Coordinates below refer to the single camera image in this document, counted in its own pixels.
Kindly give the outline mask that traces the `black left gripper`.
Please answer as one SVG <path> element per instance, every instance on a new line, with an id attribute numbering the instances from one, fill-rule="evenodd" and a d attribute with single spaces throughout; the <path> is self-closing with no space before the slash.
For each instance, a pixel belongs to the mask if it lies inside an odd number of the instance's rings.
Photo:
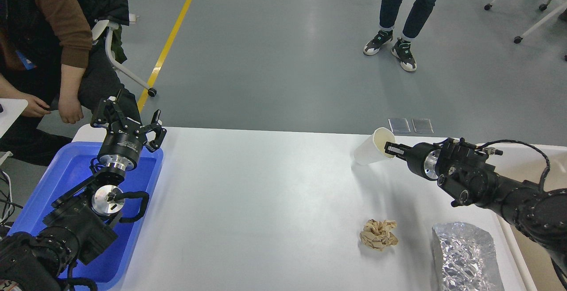
<path id="1" fill-rule="evenodd" d="M 133 170 L 139 162 L 143 145 L 149 152 L 155 152 L 162 145 L 167 130 L 160 121 L 160 109 L 154 111 L 151 122 L 147 125 L 140 126 L 136 120 L 126 121 L 119 106 L 121 94 L 119 91 L 115 97 L 101 99 L 92 115 L 90 126 L 106 129 L 105 140 L 97 155 L 99 162 L 107 167 L 117 164 L 122 170 Z M 148 141 L 144 136 L 136 134 L 139 129 L 144 135 L 154 132 L 154 139 Z"/>

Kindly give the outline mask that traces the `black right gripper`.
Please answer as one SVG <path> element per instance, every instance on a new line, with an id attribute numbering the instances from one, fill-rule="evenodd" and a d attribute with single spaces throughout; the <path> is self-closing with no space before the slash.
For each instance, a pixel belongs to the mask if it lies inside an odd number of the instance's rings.
<path id="1" fill-rule="evenodd" d="M 437 162 L 441 154 L 439 144 L 418 143 L 413 147 L 405 144 L 385 143 L 386 154 L 405 159 L 413 174 L 430 181 L 438 179 Z"/>

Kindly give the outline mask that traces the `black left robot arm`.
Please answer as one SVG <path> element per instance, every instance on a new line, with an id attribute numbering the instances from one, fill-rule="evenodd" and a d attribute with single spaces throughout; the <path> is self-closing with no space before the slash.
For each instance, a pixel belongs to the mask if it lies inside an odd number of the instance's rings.
<path id="1" fill-rule="evenodd" d="M 149 124 L 126 117 L 121 95 L 101 99 L 91 126 L 106 129 L 105 140 L 91 160 L 92 175 L 51 203 L 45 228 L 36 236 L 24 231 L 1 240 L 3 291 L 97 291 L 93 279 L 75 277 L 79 262 L 87 265 L 118 238 L 113 230 L 133 224 L 146 213 L 150 194 L 119 188 L 127 171 L 138 165 L 142 148 L 160 149 L 167 130 L 156 110 Z"/>

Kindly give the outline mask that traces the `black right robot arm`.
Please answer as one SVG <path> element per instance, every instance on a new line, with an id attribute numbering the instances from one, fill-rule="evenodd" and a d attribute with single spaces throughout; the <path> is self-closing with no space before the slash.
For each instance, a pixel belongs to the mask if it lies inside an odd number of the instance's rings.
<path id="1" fill-rule="evenodd" d="M 387 141 L 386 154 L 405 160 L 411 172 L 438 186 L 452 198 L 452 206 L 472 204 L 492 210 L 524 236 L 547 250 L 555 273 L 566 285 L 567 194 L 565 188 L 544 190 L 550 160 L 539 183 L 519 182 L 499 175 L 487 163 L 491 155 L 503 152 L 493 142 L 476 145 L 463 138 L 447 138 L 438 143 L 415 146 Z"/>

